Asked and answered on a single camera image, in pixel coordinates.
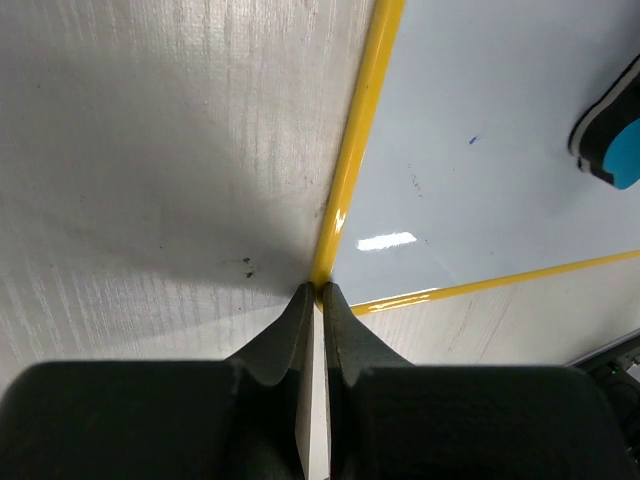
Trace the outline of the yellow framed small whiteboard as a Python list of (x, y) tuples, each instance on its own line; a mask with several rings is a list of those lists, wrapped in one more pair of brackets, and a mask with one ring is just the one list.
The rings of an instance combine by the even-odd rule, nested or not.
[(322, 312), (334, 283), (418, 366), (575, 368), (639, 334), (639, 181), (618, 190), (568, 148), (634, 58), (635, 1), (376, 2), (314, 259)]

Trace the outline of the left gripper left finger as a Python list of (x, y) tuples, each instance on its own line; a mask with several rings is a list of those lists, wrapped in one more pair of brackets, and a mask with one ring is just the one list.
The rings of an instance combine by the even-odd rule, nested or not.
[(51, 361), (1, 400), (5, 479), (300, 479), (314, 290), (223, 360)]

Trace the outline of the blue whiteboard eraser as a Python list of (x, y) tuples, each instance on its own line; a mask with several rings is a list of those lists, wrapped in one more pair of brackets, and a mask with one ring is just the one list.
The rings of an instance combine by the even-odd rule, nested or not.
[(577, 167), (618, 190), (639, 181), (639, 59), (634, 58), (574, 125)]

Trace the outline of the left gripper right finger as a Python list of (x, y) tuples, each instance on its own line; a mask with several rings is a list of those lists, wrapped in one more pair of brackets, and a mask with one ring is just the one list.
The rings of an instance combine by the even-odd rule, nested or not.
[(334, 479), (635, 479), (604, 393), (560, 366), (418, 366), (323, 289)]

